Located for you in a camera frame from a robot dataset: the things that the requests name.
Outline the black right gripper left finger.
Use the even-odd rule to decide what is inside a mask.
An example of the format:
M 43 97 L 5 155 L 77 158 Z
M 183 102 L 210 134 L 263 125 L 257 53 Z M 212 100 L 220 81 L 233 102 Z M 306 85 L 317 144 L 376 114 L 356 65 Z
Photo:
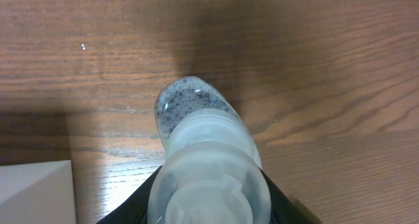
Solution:
M 147 178 L 120 206 L 96 224 L 147 224 L 149 196 L 161 166 Z

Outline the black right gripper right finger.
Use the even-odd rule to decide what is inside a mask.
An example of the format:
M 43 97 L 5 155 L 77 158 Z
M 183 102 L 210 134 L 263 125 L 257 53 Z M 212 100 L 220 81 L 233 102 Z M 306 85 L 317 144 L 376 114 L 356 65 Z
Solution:
M 315 224 L 316 222 L 294 205 L 261 170 L 271 199 L 270 224 Z

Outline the clear bottle white cap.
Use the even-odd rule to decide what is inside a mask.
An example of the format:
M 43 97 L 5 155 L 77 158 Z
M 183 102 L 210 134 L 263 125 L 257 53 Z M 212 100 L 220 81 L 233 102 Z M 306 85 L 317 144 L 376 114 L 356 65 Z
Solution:
M 149 223 L 263 224 L 271 199 L 255 142 L 234 108 L 198 77 L 155 102 L 165 162 L 151 188 Z

